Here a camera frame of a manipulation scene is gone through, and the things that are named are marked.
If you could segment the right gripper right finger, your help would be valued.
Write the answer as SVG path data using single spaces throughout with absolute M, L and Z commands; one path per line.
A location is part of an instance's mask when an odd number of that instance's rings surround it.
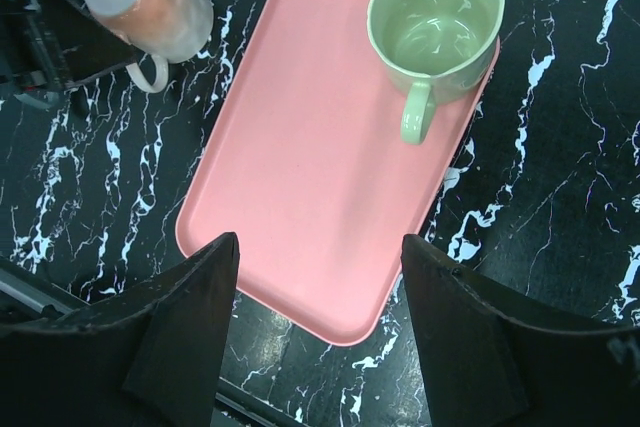
M 433 425 L 638 425 L 638 328 L 543 304 L 415 234 L 401 264 Z

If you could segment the pink and white mug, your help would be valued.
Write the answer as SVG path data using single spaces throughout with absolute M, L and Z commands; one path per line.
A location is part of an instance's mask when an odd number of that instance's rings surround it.
M 168 84 L 169 66 L 194 57 L 207 43 L 214 23 L 210 0 L 84 0 L 92 16 L 116 37 L 149 54 L 155 79 L 139 64 L 126 66 L 131 80 L 147 93 Z

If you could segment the sage green mug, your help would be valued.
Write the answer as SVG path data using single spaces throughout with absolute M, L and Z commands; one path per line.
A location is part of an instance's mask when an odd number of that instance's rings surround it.
M 467 95 L 496 51 L 505 0 L 370 0 L 367 33 L 405 95 L 404 142 L 422 143 L 438 107 Z

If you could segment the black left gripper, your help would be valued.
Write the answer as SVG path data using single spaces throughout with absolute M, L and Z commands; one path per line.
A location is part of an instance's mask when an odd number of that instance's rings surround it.
M 83 0 L 1 0 L 1 86 L 59 97 L 136 59 Z

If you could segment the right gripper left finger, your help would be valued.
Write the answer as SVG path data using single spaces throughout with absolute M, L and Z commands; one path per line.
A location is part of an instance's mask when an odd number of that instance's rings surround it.
M 2 424 L 210 425 L 239 260 L 226 232 L 93 304 L 3 261 L 2 292 L 33 318 L 1 324 Z

